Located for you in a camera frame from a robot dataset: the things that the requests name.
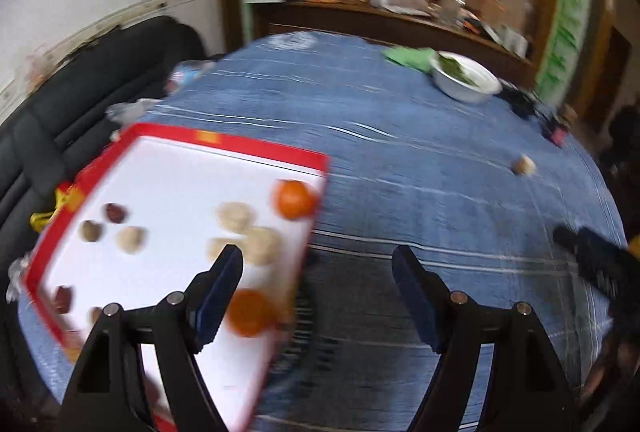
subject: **wooden shelf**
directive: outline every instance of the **wooden shelf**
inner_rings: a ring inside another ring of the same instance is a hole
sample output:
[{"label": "wooden shelf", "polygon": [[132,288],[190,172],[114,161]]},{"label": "wooden shelf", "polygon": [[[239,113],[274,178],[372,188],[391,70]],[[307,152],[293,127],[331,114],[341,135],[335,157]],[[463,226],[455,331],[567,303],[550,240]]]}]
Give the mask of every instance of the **wooden shelf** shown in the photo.
[{"label": "wooden shelf", "polygon": [[530,87],[534,68],[494,42],[471,32],[421,17],[402,15],[368,4],[326,4],[294,1],[282,4],[254,4],[258,37],[296,30],[315,30],[355,35],[383,45],[431,47],[476,60],[496,76],[519,86]]}]

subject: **plastic bag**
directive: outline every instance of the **plastic bag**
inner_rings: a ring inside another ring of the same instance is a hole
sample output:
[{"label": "plastic bag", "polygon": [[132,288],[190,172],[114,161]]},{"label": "plastic bag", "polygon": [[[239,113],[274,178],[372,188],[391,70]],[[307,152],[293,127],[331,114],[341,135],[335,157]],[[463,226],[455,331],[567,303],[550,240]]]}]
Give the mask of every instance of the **plastic bag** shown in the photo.
[{"label": "plastic bag", "polygon": [[7,271],[9,275],[9,285],[6,290],[6,303],[17,302],[23,292],[22,276],[27,271],[31,263],[31,253],[27,253],[23,258],[17,258],[10,265]]},{"label": "plastic bag", "polygon": [[105,113],[107,119],[114,123],[127,128],[129,125],[136,123],[147,111],[155,107],[161,100],[154,98],[140,98],[134,104],[113,104],[107,107]]},{"label": "plastic bag", "polygon": [[169,96],[173,96],[194,80],[208,73],[216,66],[212,60],[185,60],[174,67],[164,90]]}]

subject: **doorway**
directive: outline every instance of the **doorway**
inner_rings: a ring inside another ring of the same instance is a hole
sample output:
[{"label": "doorway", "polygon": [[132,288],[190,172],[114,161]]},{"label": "doorway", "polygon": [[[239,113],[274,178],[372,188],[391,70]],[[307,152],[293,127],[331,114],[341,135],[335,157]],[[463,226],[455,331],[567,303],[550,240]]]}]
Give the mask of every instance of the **doorway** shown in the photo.
[{"label": "doorway", "polygon": [[600,133],[616,101],[630,54],[630,42],[622,36],[620,31],[612,28],[602,72],[593,99],[583,117],[585,125],[593,129],[596,134]]}]

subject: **black sofa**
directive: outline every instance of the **black sofa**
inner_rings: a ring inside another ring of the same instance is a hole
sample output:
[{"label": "black sofa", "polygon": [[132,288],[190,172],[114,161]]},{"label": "black sofa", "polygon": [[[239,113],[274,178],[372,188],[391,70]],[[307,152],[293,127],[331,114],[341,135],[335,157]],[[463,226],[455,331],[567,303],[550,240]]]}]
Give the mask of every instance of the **black sofa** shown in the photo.
[{"label": "black sofa", "polygon": [[38,237],[30,215],[52,210],[56,186],[73,180],[109,143],[117,126],[105,119],[107,106],[161,98],[178,62],[205,57],[198,34],[168,16],[116,29],[76,52],[0,126],[0,401],[17,421],[57,412],[16,304],[4,298],[9,265]]}]

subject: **green poster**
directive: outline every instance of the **green poster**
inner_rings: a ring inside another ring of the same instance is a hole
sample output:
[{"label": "green poster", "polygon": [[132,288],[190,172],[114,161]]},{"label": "green poster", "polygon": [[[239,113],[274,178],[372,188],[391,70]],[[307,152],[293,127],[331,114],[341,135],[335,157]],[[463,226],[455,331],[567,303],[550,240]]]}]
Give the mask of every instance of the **green poster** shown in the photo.
[{"label": "green poster", "polygon": [[574,77],[589,23],[591,0],[558,0],[545,55],[536,76],[536,94],[551,106],[562,102]]}]

